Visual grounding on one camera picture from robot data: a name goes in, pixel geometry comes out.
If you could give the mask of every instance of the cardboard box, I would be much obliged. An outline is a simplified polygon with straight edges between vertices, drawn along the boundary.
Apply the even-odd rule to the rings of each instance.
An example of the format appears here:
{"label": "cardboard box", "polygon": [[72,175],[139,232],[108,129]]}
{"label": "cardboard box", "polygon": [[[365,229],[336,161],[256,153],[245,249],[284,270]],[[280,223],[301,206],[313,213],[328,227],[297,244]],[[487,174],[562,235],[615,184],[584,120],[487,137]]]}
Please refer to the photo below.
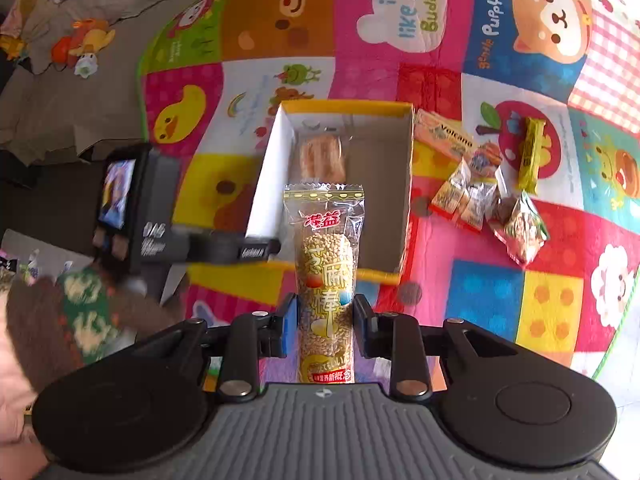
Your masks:
{"label": "cardboard box", "polygon": [[282,194],[286,184],[299,181],[298,137],[335,132],[351,137],[347,183],[361,184],[365,193],[358,277],[399,282],[410,206],[413,117],[408,103],[313,99],[280,105],[246,229],[247,237],[280,239],[282,249],[268,264],[294,269]]}

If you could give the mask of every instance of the colorful play mat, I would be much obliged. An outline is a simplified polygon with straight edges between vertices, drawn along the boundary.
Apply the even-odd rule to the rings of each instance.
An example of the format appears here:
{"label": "colorful play mat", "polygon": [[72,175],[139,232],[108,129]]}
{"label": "colorful play mat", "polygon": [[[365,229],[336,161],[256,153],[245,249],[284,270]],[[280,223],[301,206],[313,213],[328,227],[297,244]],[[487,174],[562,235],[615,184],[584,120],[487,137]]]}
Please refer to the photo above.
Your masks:
{"label": "colorful play mat", "polygon": [[[524,118],[545,119],[536,205],[551,240],[526,271],[487,230],[430,216],[454,165],[415,142],[401,281],[360,281],[358,291],[377,311],[427,325],[462,317],[595,377],[619,406],[604,465],[637,479],[639,42],[632,0],[200,0],[140,63],[144,122],[183,162],[174,222],[243,231],[283,100],[434,110],[498,144],[511,185]],[[272,309],[295,288],[291,272],[269,264],[189,272],[190,315],[211,324]],[[285,362],[265,369],[272,380],[290,375]],[[358,380],[386,374],[385,362],[356,363]]]}

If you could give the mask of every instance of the green leaf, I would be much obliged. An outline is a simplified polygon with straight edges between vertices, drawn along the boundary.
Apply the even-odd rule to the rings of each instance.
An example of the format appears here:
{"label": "green leaf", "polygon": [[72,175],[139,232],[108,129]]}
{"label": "green leaf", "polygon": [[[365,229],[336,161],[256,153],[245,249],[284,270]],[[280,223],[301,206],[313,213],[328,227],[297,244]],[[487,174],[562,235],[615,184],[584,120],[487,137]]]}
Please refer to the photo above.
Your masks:
{"label": "green leaf", "polygon": [[485,102],[480,105],[480,114],[482,115],[484,121],[492,128],[499,130],[502,126],[500,115],[498,115],[496,109],[489,103]]}

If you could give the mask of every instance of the red and white gingham pattern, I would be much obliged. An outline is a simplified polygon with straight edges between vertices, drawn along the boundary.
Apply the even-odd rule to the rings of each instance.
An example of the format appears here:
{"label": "red and white gingham pattern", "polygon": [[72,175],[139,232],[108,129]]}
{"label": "red and white gingham pattern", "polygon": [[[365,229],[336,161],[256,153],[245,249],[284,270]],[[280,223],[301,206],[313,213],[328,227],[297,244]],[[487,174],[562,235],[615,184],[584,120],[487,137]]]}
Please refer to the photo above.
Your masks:
{"label": "red and white gingham pattern", "polygon": [[640,136],[640,38],[597,10],[587,59],[568,105]]}

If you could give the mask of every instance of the black circular cover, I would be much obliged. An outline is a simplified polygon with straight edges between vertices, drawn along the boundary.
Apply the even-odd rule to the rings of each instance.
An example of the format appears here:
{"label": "black circular cover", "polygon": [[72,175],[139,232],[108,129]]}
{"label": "black circular cover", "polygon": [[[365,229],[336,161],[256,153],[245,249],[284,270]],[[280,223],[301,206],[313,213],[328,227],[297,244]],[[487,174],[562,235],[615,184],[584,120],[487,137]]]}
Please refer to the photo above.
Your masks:
{"label": "black circular cover", "polygon": [[110,361],[51,384],[34,404],[36,436],[69,468],[139,468],[180,449],[204,423],[204,393],[172,368],[145,358]]}
{"label": "black circular cover", "polygon": [[597,454],[616,426],[599,384],[561,365],[480,359],[441,405],[449,430],[471,450],[517,467],[557,468]]}

